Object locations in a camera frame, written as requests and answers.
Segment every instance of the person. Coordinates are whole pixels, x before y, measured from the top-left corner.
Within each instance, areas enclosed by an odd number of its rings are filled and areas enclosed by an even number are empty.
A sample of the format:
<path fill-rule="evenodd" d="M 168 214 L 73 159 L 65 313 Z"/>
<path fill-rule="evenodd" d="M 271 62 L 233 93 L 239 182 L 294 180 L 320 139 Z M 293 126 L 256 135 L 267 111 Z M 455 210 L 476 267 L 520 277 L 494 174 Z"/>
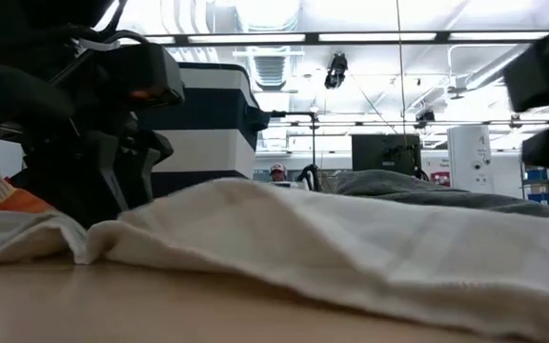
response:
<path fill-rule="evenodd" d="M 273 182 L 285 181 L 285 174 L 287 173 L 285 166 L 277 163 L 271 167 L 271 179 Z"/>

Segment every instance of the white cloth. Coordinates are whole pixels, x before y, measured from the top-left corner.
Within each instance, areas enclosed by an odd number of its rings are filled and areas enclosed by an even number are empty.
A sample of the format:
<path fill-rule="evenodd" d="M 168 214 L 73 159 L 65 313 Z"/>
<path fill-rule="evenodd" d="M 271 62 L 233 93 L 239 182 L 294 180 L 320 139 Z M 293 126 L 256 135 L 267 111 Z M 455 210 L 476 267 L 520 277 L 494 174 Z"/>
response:
<path fill-rule="evenodd" d="M 239 272 L 372 313 L 549 342 L 549 219 L 241 180 L 186 189 L 88 234 L 61 214 L 0 212 L 0 262 L 66 244 L 77 263 Z"/>

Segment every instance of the computer monitor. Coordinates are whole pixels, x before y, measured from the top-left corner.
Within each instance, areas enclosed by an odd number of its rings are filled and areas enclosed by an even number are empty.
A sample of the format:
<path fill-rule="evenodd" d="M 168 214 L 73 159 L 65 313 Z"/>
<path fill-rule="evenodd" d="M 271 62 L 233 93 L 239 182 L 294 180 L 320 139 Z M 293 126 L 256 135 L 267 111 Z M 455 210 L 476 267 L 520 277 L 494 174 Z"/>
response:
<path fill-rule="evenodd" d="M 354 134 L 353 171 L 385 170 L 415 175 L 420 139 L 415 134 Z"/>

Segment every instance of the table surface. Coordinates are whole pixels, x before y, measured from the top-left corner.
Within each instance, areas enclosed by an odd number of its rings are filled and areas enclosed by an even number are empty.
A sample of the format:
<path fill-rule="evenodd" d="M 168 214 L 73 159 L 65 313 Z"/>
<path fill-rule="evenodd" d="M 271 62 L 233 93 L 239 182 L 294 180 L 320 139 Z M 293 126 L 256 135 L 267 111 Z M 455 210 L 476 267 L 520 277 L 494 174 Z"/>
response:
<path fill-rule="evenodd" d="M 68 259 L 0 266 L 0 343 L 493 341 L 329 306 L 241 276 Z"/>

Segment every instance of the gray fabric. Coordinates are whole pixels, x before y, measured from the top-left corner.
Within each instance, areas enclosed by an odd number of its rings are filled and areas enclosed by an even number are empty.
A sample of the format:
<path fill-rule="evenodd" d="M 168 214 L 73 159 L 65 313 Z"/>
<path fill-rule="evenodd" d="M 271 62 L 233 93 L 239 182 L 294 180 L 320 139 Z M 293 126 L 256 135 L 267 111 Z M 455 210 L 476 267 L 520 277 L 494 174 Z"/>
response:
<path fill-rule="evenodd" d="M 336 180 L 335 192 L 406 204 L 462 207 L 549 217 L 549 206 L 534 201 L 455 190 L 392 171 L 342 172 Z"/>

